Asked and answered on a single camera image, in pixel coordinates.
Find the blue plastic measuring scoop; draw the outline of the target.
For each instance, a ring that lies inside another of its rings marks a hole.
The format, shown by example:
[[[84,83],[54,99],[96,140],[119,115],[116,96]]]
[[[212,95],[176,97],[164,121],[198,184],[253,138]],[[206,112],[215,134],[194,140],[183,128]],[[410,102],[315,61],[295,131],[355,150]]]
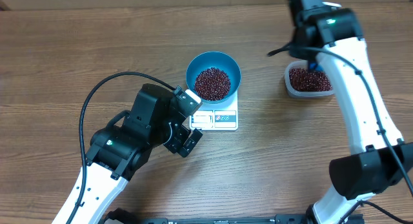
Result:
[[[322,72],[323,68],[315,62],[308,62],[307,63],[307,70],[308,70],[308,72]]]

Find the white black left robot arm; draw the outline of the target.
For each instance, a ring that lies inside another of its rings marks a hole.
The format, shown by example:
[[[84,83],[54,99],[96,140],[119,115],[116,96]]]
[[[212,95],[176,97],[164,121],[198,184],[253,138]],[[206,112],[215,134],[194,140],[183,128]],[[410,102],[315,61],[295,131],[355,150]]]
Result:
[[[184,121],[200,106],[191,90],[169,91],[144,84],[131,110],[124,110],[90,140],[86,166],[54,223],[99,223],[110,204],[125,189],[136,170],[159,145],[185,158],[202,137]]]

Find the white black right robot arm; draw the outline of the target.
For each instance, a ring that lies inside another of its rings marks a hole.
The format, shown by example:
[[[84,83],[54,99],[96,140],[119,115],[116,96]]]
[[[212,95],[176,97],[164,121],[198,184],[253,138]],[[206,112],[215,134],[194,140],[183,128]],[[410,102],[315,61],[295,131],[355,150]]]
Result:
[[[350,155],[329,165],[332,186],[306,213],[307,223],[343,223],[361,204],[405,180],[412,168],[406,143],[381,98],[355,13],[324,0],[288,0],[292,57],[320,66],[342,111]]]

